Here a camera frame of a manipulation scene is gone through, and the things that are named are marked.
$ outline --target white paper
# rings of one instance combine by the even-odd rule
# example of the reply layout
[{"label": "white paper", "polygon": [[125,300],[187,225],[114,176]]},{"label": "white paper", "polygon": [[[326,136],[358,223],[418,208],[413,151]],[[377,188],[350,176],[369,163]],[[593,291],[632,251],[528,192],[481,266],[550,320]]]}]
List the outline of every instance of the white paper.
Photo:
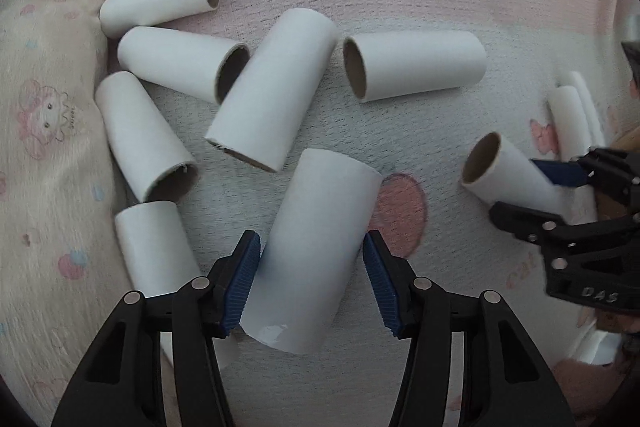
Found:
[{"label": "white paper", "polygon": [[271,228],[241,326],[283,351],[314,353],[353,270],[382,176],[348,156],[306,149]]},{"label": "white paper", "polygon": [[244,42],[138,26],[118,45],[120,66],[147,82],[222,103],[249,60]]},{"label": "white paper", "polygon": [[138,201],[178,201],[189,192],[198,177],[195,160],[133,74],[105,78],[95,102],[111,152]]},{"label": "white paper", "polygon": [[106,0],[100,8],[100,25],[116,39],[134,26],[155,26],[167,21],[215,10],[219,0]]},{"label": "white paper", "polygon": [[462,31],[405,31],[354,35],[344,41],[344,67],[361,102],[477,84],[486,52]]},{"label": "white paper", "polygon": [[313,10],[284,12],[226,96],[206,139],[266,171],[280,171],[311,104],[338,29]]},{"label": "white paper", "polygon": [[503,135],[489,133],[469,153],[462,185],[488,205],[496,201],[564,217],[560,190]]},{"label": "white paper", "polygon": [[[137,204],[119,213],[115,226],[131,282],[145,297],[176,292],[202,275],[175,203]],[[233,337],[213,339],[213,344],[220,369],[238,359]],[[171,333],[161,333],[161,345],[173,363]]]},{"label": "white paper", "polygon": [[587,125],[589,126],[589,132],[591,134],[591,145],[594,147],[606,146],[604,133],[602,131],[602,124],[598,117],[596,106],[591,98],[591,92],[587,87],[587,83],[578,71],[570,71],[566,75],[563,75],[560,79],[560,83],[563,86],[574,86],[580,97],[582,103],[582,110],[587,119]]},{"label": "white paper", "polygon": [[558,134],[560,159],[568,162],[574,156],[585,155],[593,143],[578,90],[574,86],[556,87],[548,102]]}]

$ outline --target blue gripper pad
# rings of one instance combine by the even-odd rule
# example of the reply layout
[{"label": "blue gripper pad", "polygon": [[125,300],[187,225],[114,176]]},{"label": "blue gripper pad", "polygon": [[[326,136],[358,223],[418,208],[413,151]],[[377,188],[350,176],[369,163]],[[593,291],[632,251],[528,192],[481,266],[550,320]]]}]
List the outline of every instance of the blue gripper pad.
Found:
[{"label": "blue gripper pad", "polygon": [[561,187],[582,187],[587,184],[587,174],[577,163],[563,163],[549,160],[531,160],[552,182]]},{"label": "blue gripper pad", "polygon": [[238,262],[236,271],[225,293],[225,309],[223,311],[220,327],[228,335],[229,332],[240,323],[242,311],[249,290],[254,283],[255,272],[260,263],[260,236],[253,233],[253,237],[244,248],[242,259]]},{"label": "blue gripper pad", "polygon": [[362,244],[362,258],[364,266],[369,275],[369,281],[373,288],[373,293],[378,302],[378,309],[382,315],[385,326],[397,337],[402,328],[402,321],[399,312],[398,292],[391,282],[391,277],[386,272],[386,267],[380,252],[374,244],[372,238],[367,233]]}]

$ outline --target fabric surface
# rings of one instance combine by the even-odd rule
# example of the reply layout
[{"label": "fabric surface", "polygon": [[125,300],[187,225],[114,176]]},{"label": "fabric surface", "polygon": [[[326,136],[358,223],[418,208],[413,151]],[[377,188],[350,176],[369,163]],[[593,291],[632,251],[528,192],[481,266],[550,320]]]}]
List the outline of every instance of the fabric surface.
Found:
[{"label": "fabric surface", "polygon": [[[360,104],[337,49],[277,174],[240,163],[203,140],[215,108],[148,85],[200,165],[202,179],[180,211],[202,269],[230,253],[244,229],[257,230],[264,241],[302,150],[327,148],[386,176],[372,225],[418,274],[467,295],[497,290],[550,365],[567,357],[593,315],[544,295],[536,248],[493,229],[487,208],[463,191],[458,178],[468,150],[492,130],[528,155],[558,153],[546,96],[563,71],[584,75],[607,139],[635,126],[636,101],[619,40],[638,0],[221,0],[216,13],[166,26],[245,39],[255,49],[278,15],[295,6],[331,17],[343,36],[404,28],[472,31],[487,50],[488,71],[471,88]],[[576,204],[575,220],[586,211]],[[408,343],[383,328],[362,261],[320,353],[298,357],[240,340],[241,360],[223,373],[240,425],[388,422]],[[456,424],[461,370],[456,336],[446,425]]]},{"label": "fabric surface", "polygon": [[[50,421],[86,346],[130,287],[113,239],[113,174],[92,102],[94,83],[105,74],[100,2],[0,0],[0,374],[40,425]],[[549,364],[567,357],[591,312],[543,294],[536,249],[492,229],[487,209],[458,178],[470,147],[492,130],[529,155],[558,152],[545,100],[561,71],[584,75],[608,139],[638,124],[638,93],[628,89],[619,46],[626,20],[640,13],[638,0],[221,0],[216,13],[168,26],[243,38],[255,49],[293,6],[321,11],[344,36],[473,31],[488,53],[487,74],[468,89],[361,105],[337,50],[279,174],[211,148],[202,138],[215,114],[210,105],[147,86],[200,165],[202,179],[180,211],[201,268],[230,253],[244,229],[266,240],[302,150],[328,148],[386,176],[372,226],[417,273],[448,291],[497,290]],[[58,116],[47,120],[44,107]],[[575,219],[583,213],[577,205]],[[223,372],[239,425],[388,423],[408,344],[383,328],[361,261],[317,355],[239,340],[241,359]],[[446,425],[456,424],[461,369],[457,335]],[[175,398],[166,403],[175,413]]]},{"label": "fabric surface", "polygon": [[94,103],[102,1],[0,0],[0,375],[40,426],[130,289]]}]

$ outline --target pink polka dot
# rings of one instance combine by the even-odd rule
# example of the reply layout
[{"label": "pink polka dot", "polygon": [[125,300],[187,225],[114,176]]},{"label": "pink polka dot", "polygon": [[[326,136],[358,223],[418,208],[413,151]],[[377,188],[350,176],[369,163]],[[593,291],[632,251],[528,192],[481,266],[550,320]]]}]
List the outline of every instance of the pink polka dot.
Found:
[{"label": "pink polka dot", "polygon": [[62,277],[72,281],[84,277],[84,266],[76,263],[69,253],[65,253],[58,259],[58,270],[60,270]]},{"label": "pink polka dot", "polygon": [[30,15],[36,11],[36,7],[33,4],[27,4],[20,10],[20,15]]},{"label": "pink polka dot", "polygon": [[389,250],[407,258],[420,244],[427,204],[420,184],[407,174],[391,174],[382,182],[370,230],[380,230]]}]

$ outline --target metal screw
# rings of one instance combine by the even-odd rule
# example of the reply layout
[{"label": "metal screw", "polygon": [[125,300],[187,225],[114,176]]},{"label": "metal screw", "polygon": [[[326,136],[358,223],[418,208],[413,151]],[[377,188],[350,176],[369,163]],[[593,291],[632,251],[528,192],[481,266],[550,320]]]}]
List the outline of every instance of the metal screw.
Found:
[{"label": "metal screw", "polygon": [[427,277],[416,277],[414,279],[414,286],[418,290],[428,290],[431,288],[431,281]]},{"label": "metal screw", "polygon": [[135,304],[140,300],[140,293],[138,292],[129,292],[124,296],[124,301],[126,304]]},{"label": "metal screw", "polygon": [[551,261],[551,268],[554,270],[564,270],[567,265],[568,263],[564,257],[556,257]]},{"label": "metal screw", "polygon": [[209,279],[206,277],[196,277],[191,281],[191,286],[196,290],[204,290],[204,288],[209,286]]},{"label": "metal screw", "polygon": [[502,297],[500,297],[498,292],[494,292],[493,290],[484,292],[484,300],[491,302],[491,304],[497,304],[500,302],[500,299],[502,299]]}]

